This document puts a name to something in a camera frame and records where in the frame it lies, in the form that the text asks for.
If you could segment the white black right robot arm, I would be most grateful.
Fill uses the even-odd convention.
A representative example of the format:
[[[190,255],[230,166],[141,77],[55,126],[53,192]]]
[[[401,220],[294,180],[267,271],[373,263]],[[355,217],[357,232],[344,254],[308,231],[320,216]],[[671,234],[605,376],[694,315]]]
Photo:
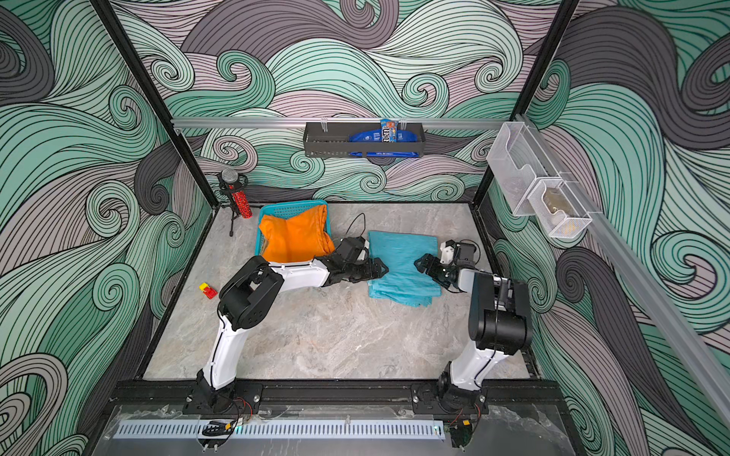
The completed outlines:
[[[475,406],[488,373],[532,342],[528,285],[478,269],[478,253],[469,241],[446,241],[440,245],[440,256],[425,254],[414,262],[419,273],[443,289],[471,297],[470,341],[437,382],[436,397],[446,412]]]

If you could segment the teal cloth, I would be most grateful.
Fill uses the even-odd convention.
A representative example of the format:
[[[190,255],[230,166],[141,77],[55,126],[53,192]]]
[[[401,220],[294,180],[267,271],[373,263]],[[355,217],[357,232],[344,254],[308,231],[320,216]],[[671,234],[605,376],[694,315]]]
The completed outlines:
[[[381,260],[389,272],[368,282],[370,298],[389,299],[410,307],[428,307],[441,296],[441,287],[414,263],[424,255],[435,256],[436,237],[370,231],[370,254]]]

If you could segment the orange cloth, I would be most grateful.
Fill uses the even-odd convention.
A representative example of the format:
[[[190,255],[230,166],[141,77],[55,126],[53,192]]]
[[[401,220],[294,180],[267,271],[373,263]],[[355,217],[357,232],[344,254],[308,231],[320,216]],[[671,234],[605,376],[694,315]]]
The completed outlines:
[[[264,239],[260,255],[269,262],[290,263],[332,254],[335,245],[326,230],[327,220],[325,205],[291,218],[264,215],[259,225]]]

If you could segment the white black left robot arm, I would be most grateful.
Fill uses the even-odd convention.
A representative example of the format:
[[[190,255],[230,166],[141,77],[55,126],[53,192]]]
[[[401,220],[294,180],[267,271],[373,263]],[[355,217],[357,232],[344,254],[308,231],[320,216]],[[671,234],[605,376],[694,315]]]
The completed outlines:
[[[217,336],[209,361],[197,373],[189,406],[203,413],[226,413],[236,406],[237,365],[248,333],[267,317],[279,294],[382,279],[388,272],[380,258],[370,255],[364,237],[346,237],[331,254],[307,261],[248,260],[218,294]]]

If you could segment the teal plastic basket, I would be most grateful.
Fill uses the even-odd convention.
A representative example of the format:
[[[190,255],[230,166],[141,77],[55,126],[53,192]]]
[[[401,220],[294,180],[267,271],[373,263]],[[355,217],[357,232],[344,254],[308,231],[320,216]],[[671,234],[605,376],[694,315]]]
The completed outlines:
[[[325,201],[293,201],[262,207],[257,255],[269,262],[313,260],[335,250]]]

